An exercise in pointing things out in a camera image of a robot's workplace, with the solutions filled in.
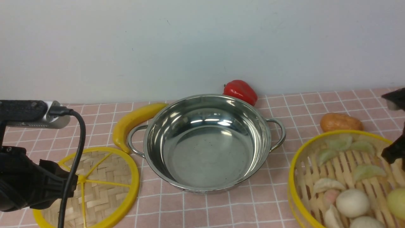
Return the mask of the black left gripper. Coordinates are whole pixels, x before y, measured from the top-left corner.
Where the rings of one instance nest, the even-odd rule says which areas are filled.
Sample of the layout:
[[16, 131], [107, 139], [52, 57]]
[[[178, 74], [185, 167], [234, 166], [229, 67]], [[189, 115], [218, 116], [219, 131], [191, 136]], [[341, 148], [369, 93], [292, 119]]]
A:
[[49, 208], [62, 199], [69, 174], [53, 161], [34, 163], [25, 148], [1, 146], [0, 210]]

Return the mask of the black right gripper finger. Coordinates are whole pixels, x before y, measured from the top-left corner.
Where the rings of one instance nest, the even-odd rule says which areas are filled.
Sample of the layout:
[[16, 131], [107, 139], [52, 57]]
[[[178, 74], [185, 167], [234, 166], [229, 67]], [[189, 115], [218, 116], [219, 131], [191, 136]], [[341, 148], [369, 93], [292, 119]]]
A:
[[[387, 104], [387, 108], [392, 111], [405, 111], [405, 88], [400, 88], [392, 92], [388, 92], [381, 96]], [[405, 170], [405, 128], [401, 135], [388, 147], [382, 151], [382, 157], [389, 164], [393, 164], [396, 160], [401, 159], [401, 168]]]

